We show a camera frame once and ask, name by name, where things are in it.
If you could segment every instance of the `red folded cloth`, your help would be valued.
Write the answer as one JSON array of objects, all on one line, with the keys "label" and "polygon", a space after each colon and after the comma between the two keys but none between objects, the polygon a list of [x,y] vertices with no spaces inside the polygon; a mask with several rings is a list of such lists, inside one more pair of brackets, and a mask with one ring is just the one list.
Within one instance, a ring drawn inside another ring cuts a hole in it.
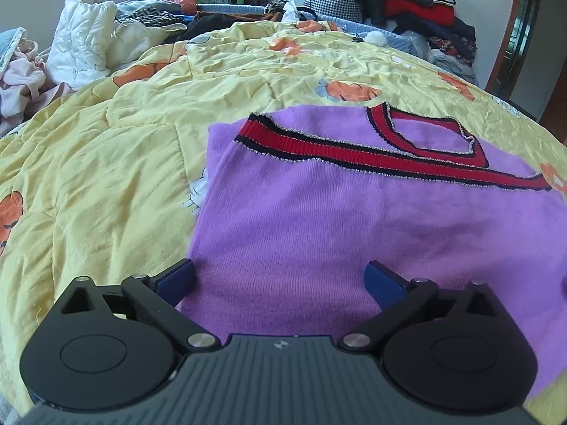
[{"label": "red folded cloth", "polygon": [[445,27],[455,23],[455,10],[452,6],[435,4],[419,6],[412,0],[384,0],[384,15],[392,17],[402,13],[411,13]]}]

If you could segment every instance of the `yellow blanket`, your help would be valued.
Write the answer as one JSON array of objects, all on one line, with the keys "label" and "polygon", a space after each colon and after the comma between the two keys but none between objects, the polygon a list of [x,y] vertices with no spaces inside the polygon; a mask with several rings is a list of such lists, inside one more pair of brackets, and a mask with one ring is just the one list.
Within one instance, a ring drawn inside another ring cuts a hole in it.
[{"label": "yellow blanket", "polygon": [[[185,256],[196,221],[188,185],[203,170],[211,123],[296,104],[387,101],[455,117],[565,190],[567,148],[545,129],[431,64],[329,28],[236,24],[154,48],[0,140],[0,390],[21,414],[31,403],[20,355],[74,277],[117,284]],[[563,374],[528,407],[556,425],[565,397]]]}]

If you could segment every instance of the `purple sweater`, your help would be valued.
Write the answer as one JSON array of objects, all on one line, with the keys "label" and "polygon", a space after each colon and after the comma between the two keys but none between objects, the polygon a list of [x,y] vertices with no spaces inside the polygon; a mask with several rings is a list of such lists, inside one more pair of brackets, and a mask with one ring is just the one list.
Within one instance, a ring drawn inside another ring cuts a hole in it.
[{"label": "purple sweater", "polygon": [[441,288],[486,281],[538,356],[532,394],[567,368],[567,207],[519,157],[387,104],[215,124],[207,157],[178,309],[221,339],[346,334],[380,312],[363,281],[378,260]]}]

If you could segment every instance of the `red and black trim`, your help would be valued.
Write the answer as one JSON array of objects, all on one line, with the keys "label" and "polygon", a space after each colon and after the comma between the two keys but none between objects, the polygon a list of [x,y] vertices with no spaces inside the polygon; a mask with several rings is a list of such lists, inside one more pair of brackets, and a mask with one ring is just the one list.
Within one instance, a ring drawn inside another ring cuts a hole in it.
[{"label": "red and black trim", "polygon": [[345,168],[390,176],[498,186],[512,190],[551,189],[541,174],[521,178],[486,168],[335,142],[282,129],[264,115],[251,115],[236,140],[259,153],[285,160],[318,159]]},{"label": "red and black trim", "polygon": [[[467,166],[474,166],[476,168],[488,168],[488,160],[484,155],[483,148],[480,146],[478,139],[467,132],[460,124],[457,123],[457,121],[453,120],[453,118],[421,117],[411,113],[402,112],[398,109],[394,109],[387,103],[382,103],[376,107],[366,110],[370,124],[372,124],[372,127],[376,130],[376,132],[388,144],[392,145],[398,150],[410,153],[421,158],[441,160],[443,162],[463,164]],[[395,131],[392,121],[393,118],[409,119],[413,121],[421,121],[424,123],[442,126],[445,129],[463,136],[463,138],[469,142],[470,150],[467,153],[455,153],[416,147],[402,134]]]}]

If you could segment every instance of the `wooden door frame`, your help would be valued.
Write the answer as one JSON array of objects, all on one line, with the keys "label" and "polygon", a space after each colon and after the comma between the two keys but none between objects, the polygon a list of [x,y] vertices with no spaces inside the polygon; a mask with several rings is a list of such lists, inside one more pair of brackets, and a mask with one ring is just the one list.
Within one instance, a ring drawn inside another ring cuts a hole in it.
[{"label": "wooden door frame", "polygon": [[502,39],[502,44],[500,45],[500,51],[496,56],[496,61],[494,62],[492,73],[490,74],[490,78],[488,79],[487,87],[484,88],[485,91],[492,91],[494,82],[496,81],[496,77],[498,76],[498,72],[500,71],[500,67],[502,66],[502,62],[504,62],[504,55],[506,54],[506,49],[508,48],[508,41],[510,40],[510,36],[512,35],[512,30],[514,30],[514,21],[516,20],[516,11],[518,10],[519,4],[520,0],[512,0],[512,8],[510,10],[510,16],[508,18],[508,25],[506,26],[504,38]]}]

